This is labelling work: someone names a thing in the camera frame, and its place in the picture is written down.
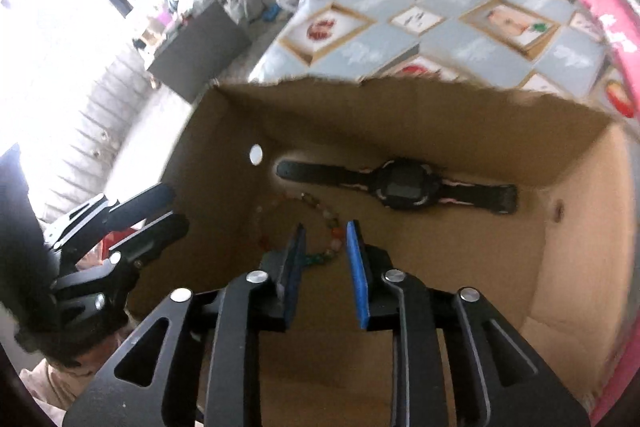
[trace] black watch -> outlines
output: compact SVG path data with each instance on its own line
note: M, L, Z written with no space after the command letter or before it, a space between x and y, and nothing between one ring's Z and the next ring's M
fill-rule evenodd
M513 214L518 207L515 185L476 185L446 180L418 160L389 160L372 171L350 171L334 165L283 160L276 174L299 183L364 190L395 210L413 210L437 203L468 204L496 214Z

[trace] watch screen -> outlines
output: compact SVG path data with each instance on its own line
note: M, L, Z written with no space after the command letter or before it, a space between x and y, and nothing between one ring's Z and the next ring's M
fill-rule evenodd
M395 168L391 172L386 195L396 198L408 198L419 200L422 196L422 177L424 171L421 167Z

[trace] silver screw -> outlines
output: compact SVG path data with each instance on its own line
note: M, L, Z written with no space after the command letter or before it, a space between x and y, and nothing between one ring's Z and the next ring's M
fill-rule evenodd
M466 302L476 302L480 299L480 292L475 288L462 288L462 290L460 290L460 297Z
M402 270L389 270L385 273L385 279L389 282L402 282L406 277Z
M261 282L265 282L269 278L267 272L263 272L262 270L254 270L249 272L246 275L246 279L253 284L259 284Z
M100 311L102 308L104 308L105 302L106 301L104 299L104 293L98 293L98 295L95 298L95 309Z
M171 300L174 302L185 302L191 298L191 290L188 288L177 288L171 292Z

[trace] cardboard box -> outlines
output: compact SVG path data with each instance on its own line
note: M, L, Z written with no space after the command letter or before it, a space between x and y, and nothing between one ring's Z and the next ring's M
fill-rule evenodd
M264 151L258 166L249 161L254 144ZM396 156L453 179L515 183L519 210L398 212L361 192L273 174L284 157L358 169ZM478 288L578 399L603 377L625 313L635 230L625 136L604 113L427 78L223 86L200 102L163 180L191 230L143 273L130 296L137 314L175 287L205 291L255 269L256 207L304 190L342 223L358 219L368 243L427 286ZM296 201L266 216L264 231L282 247L299 221L307 251L323 250L324 222ZM346 255L304 272L292 330L261 334L260 351L265 426L388 425L391 334L358 329Z

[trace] black watch strap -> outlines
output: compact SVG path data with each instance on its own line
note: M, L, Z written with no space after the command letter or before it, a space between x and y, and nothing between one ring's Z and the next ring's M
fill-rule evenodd
M371 176L368 172L356 172L335 165L283 160L276 166L276 175L283 180L316 185L359 188L369 190Z
M469 204L497 214L513 214L518 207L515 185L472 185L443 180L440 203Z

